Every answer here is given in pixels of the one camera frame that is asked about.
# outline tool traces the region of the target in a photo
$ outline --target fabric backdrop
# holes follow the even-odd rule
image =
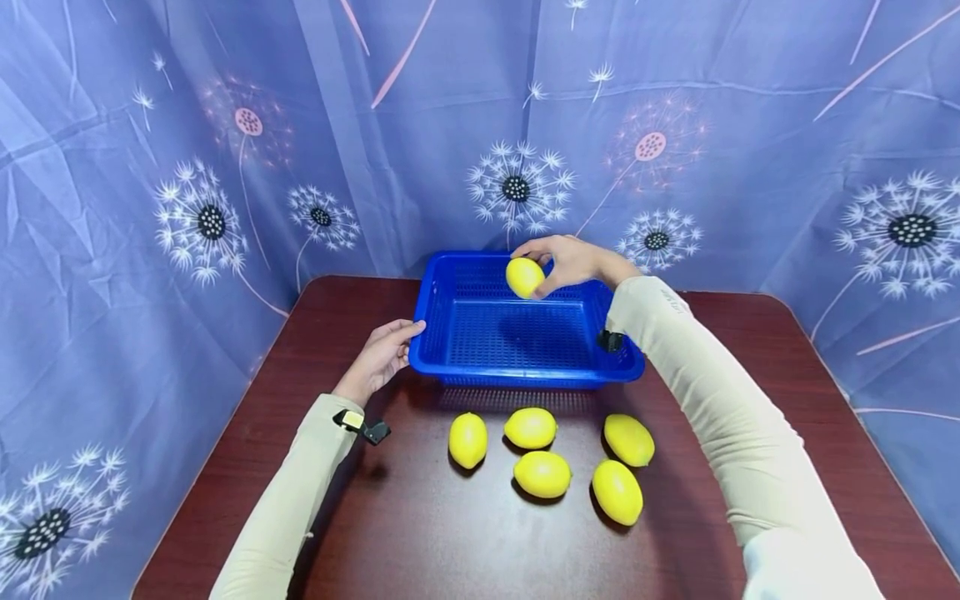
[[[0,596],[129,593],[312,277],[549,232],[789,305],[960,564],[959,12],[0,3]]]

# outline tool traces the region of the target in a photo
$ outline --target arm sleeve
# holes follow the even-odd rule
[[[356,439],[355,433],[333,422],[343,409],[363,415],[353,402],[329,395],[317,398],[307,412],[283,464],[230,550],[211,599],[286,597],[294,563],[330,478]]]
[[[750,578],[745,597],[794,597],[774,592],[771,586],[786,581],[776,573],[799,570],[808,580],[826,581],[808,570],[813,558],[805,550],[813,548],[820,559],[828,557],[818,559],[816,568],[831,564],[830,571],[842,573],[840,581],[851,586],[846,597],[882,597],[804,441],[683,299],[657,277],[628,279],[613,296],[607,329],[626,333],[643,349],[690,421],[727,501],[727,521],[744,547]],[[835,597],[839,583],[830,581],[831,594],[821,597]]]

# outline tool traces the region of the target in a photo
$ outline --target hand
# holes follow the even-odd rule
[[[551,235],[530,240],[511,254],[511,258],[527,256],[542,267],[553,260],[553,272],[534,291],[534,298],[542,299],[555,290],[591,279],[600,279],[616,290],[625,279],[640,275],[629,260],[616,252],[588,244],[572,235]]]
[[[335,396],[363,407],[374,392],[410,365],[410,340],[426,329],[423,321],[397,319],[373,330],[357,359],[334,388]]]

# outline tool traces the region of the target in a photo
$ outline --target lemon held in hand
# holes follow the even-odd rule
[[[654,439],[640,421],[628,415],[609,415],[603,437],[616,457],[631,467],[646,467],[654,457]]]
[[[520,457],[514,465],[514,479],[520,487],[537,498],[559,498],[570,487],[573,473],[564,457],[537,450]]]
[[[643,493],[634,474],[622,463],[606,460],[593,472],[593,495],[611,519],[631,527],[643,510]]]
[[[487,425],[473,413],[464,413],[450,424],[450,456],[463,468],[474,468],[487,456]]]
[[[553,442],[557,435],[557,420],[545,409],[536,406],[521,408],[507,419],[503,433],[517,447],[539,450]]]
[[[507,263],[507,285],[524,300],[529,300],[546,277],[536,261],[526,257],[514,258]]]

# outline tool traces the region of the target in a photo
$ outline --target wrist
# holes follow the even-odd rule
[[[365,386],[357,381],[350,372],[347,372],[340,383],[337,384],[337,387],[333,388],[332,394],[345,398],[360,408],[364,408],[367,405],[367,400],[370,399],[370,394],[365,392]]]
[[[600,279],[607,284],[612,292],[627,279],[639,277],[640,270],[620,254],[606,251],[600,259]]]

